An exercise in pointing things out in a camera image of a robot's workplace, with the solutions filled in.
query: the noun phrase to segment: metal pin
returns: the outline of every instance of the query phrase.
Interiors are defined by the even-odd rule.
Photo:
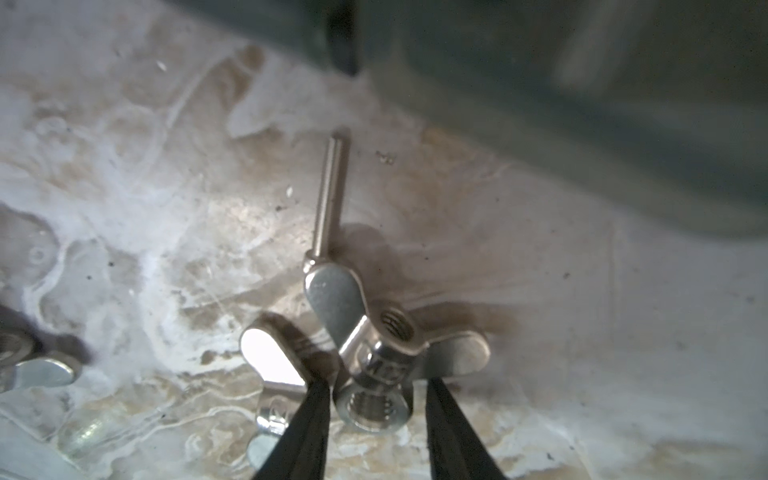
[[[320,184],[320,195],[317,199],[317,214],[315,217],[315,233],[312,239],[312,260],[328,258],[330,237],[338,219],[339,203],[341,202],[343,185],[339,182],[342,173],[345,140],[339,134],[333,134],[328,139],[326,161],[323,165],[323,179]]]

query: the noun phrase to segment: stone countertop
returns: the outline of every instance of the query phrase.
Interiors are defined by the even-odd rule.
[[[339,254],[373,296],[487,332],[491,363],[451,388],[508,476],[768,475],[767,242],[638,218],[379,100],[365,75],[159,2],[0,8],[0,303],[88,358],[72,386],[0,396],[0,432],[86,478],[249,478],[261,385],[243,328],[278,312],[333,363],[300,264],[343,126]],[[392,436],[334,416],[327,478],[428,478],[424,391]]]

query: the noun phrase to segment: metal hardware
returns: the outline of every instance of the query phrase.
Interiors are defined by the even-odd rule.
[[[337,263],[311,269],[304,293],[350,377],[371,392],[386,393],[415,379],[477,372],[490,358],[488,342],[479,330],[422,331],[394,302],[367,306],[358,276]]]
[[[253,480],[323,480],[330,419],[328,383],[318,379]]]
[[[61,352],[32,353],[35,341],[21,332],[0,331],[0,393],[33,386],[57,387],[73,383],[82,365]]]
[[[342,370],[333,386],[333,405],[347,425],[363,432],[385,435],[410,420],[413,414],[413,386],[405,382],[387,393],[373,393]]]
[[[240,352],[264,381],[257,410],[257,433],[248,444],[251,465],[261,468],[306,398],[313,375],[263,313],[240,337]]]
[[[336,216],[343,193],[343,182],[340,178],[343,174],[343,163],[346,161],[345,148],[346,142],[340,134],[335,133],[328,139],[317,199],[312,249],[305,255],[304,273],[318,263],[329,260],[330,237],[333,228],[338,224]]]
[[[365,432],[393,432],[412,414],[415,379],[465,375],[488,362],[476,329],[423,331],[397,303],[366,301],[357,273],[329,256],[343,195],[344,141],[329,139],[312,249],[305,255],[304,294],[339,350],[333,390],[339,416]]]

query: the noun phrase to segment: threaded hole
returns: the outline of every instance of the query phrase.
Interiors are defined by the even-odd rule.
[[[349,416],[363,426],[382,428],[392,416],[392,401],[385,396],[355,392],[349,399]]]
[[[413,338],[413,326],[402,313],[395,310],[384,310],[381,315],[381,321],[387,332],[391,333],[395,338],[403,342]]]

